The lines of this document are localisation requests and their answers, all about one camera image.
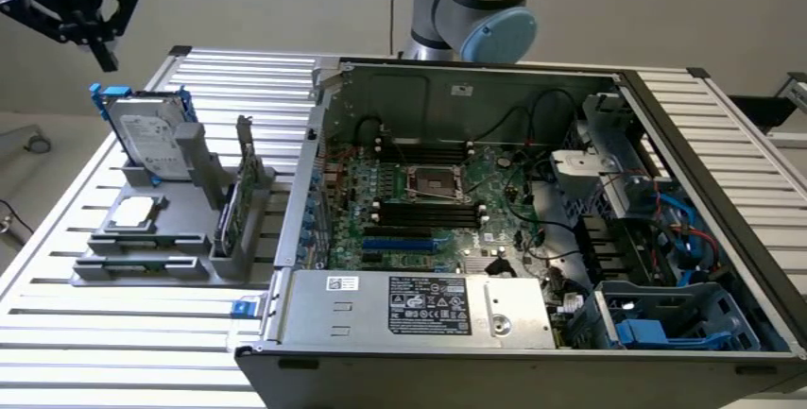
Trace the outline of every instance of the warning label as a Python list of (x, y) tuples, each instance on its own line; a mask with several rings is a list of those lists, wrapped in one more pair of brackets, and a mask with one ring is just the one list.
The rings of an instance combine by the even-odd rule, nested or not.
[(389, 331), (471, 335), (465, 279), (389, 277)]

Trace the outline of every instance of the metal table surface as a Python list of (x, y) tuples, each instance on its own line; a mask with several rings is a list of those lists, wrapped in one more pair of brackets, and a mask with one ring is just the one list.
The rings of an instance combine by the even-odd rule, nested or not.
[[(240, 155), (236, 118), (251, 115), (259, 153), (279, 172), (255, 289), (68, 284), (73, 259), (125, 182), (116, 169), (124, 155), (109, 136), (0, 277), (0, 407), (264, 407), (227, 348), (228, 343), (256, 338), (259, 321), (240, 321), (237, 338), (231, 338), (228, 316), (231, 301), (259, 294), (271, 273), (317, 58), (215, 49), (168, 57), (147, 88), (175, 90), (185, 85), (209, 148), (224, 165), (233, 166)], [(708, 80), (681, 69), (632, 69), (763, 242), (784, 250), (773, 256), (807, 294), (807, 234), (792, 234), (793, 228), (807, 229), (803, 179), (795, 180), (783, 168), (787, 163), (769, 158), (771, 151), (736, 117), (741, 113)], [(803, 407), (807, 402), (795, 399), (807, 399), (807, 389), (729, 407)]]

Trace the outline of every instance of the white wall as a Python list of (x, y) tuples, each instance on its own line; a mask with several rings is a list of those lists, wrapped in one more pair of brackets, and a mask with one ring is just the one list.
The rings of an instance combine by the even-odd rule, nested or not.
[[(411, 0), (399, 0), (396, 42)], [(807, 71), (804, 0), (529, 0), (541, 31), (529, 60), (705, 67), (733, 93)], [(0, 110), (88, 113), (96, 80), (141, 86), (173, 44), (385, 52), (387, 0), (141, 0), (121, 71), (0, 18)]]

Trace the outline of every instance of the white sticker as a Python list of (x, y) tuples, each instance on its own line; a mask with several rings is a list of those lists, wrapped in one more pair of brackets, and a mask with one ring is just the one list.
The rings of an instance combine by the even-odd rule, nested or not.
[(173, 139), (173, 127), (156, 116), (121, 115), (132, 158), (161, 179), (188, 179), (188, 167)]
[(328, 277), (328, 291), (357, 291), (357, 276)]
[(473, 95), (473, 86), (452, 85), (451, 86), (451, 95), (461, 95), (464, 97), (471, 97)]

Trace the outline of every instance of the gray floor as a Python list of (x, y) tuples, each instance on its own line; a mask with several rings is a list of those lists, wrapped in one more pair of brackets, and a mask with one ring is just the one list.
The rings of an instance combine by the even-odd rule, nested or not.
[[(0, 112), (0, 132), (39, 124), (53, 142), (48, 154), (23, 149), (0, 161), (0, 198), (36, 228), (56, 204), (61, 193), (99, 148), (109, 128), (100, 116), (17, 114)], [(0, 272), (16, 252), (0, 243)]]

